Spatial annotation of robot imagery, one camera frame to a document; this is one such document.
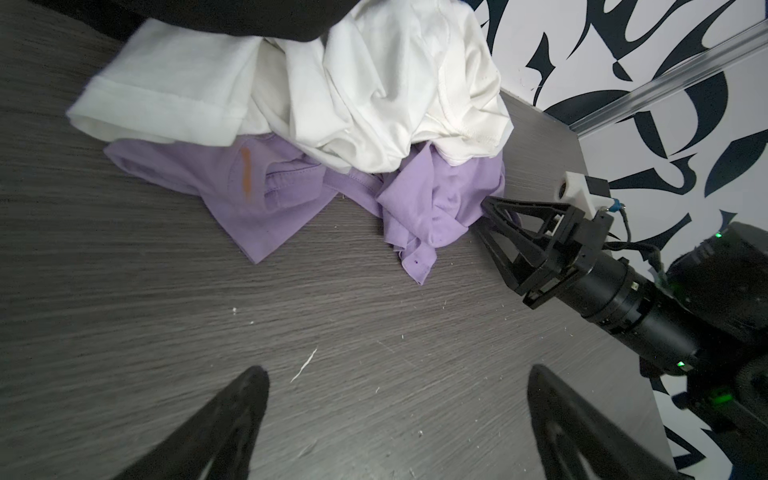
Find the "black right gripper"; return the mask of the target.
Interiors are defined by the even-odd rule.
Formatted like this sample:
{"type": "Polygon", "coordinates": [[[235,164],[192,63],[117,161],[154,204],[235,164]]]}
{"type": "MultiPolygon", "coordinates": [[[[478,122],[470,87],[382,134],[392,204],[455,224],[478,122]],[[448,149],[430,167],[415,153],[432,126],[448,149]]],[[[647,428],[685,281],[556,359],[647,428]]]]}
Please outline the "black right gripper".
{"type": "Polygon", "coordinates": [[[487,218],[473,232],[504,284],[532,309],[591,272],[614,221],[607,211],[589,220],[567,203],[489,196],[481,208],[487,218]]]}

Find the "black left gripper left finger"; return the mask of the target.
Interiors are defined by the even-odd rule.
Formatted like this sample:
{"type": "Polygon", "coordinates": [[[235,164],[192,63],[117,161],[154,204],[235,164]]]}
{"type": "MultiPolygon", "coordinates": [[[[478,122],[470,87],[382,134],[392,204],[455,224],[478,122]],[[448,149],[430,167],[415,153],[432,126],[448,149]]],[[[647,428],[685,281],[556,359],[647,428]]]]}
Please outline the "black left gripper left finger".
{"type": "Polygon", "coordinates": [[[119,479],[246,479],[265,417],[270,379],[252,366],[119,479]]]}

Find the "purple cloth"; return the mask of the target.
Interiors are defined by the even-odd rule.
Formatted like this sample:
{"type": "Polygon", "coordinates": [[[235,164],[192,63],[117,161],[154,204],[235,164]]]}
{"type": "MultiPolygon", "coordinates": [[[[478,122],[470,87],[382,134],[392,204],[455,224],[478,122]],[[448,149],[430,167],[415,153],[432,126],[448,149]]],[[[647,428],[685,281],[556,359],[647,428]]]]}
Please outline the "purple cloth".
{"type": "Polygon", "coordinates": [[[242,136],[229,147],[118,140],[104,153],[128,174],[201,198],[254,263],[342,195],[382,220],[384,241],[418,284],[438,249],[463,236],[481,217],[482,201],[505,188],[502,157],[451,166],[428,143],[383,174],[339,173],[277,135],[242,136]]]}

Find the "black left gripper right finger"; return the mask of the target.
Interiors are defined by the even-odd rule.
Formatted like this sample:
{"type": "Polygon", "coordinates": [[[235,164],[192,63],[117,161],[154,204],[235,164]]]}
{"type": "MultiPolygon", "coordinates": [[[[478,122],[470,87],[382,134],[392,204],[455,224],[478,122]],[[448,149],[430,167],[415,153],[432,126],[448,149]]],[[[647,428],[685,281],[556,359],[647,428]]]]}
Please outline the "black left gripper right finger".
{"type": "Polygon", "coordinates": [[[527,400],[548,479],[679,479],[544,365],[529,373],[527,400]]]}

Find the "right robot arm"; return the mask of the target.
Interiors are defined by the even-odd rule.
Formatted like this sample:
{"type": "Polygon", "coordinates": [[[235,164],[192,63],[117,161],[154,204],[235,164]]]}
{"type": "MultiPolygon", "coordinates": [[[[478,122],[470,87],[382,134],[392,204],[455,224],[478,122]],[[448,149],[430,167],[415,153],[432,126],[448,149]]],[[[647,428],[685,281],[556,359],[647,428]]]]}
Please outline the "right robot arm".
{"type": "Polygon", "coordinates": [[[733,222],[675,260],[633,243],[649,280],[614,257],[606,210],[488,197],[474,225],[507,287],[530,308],[558,299],[634,351],[643,376],[683,376],[695,414],[736,479],[767,475],[767,234],[733,222]]]}

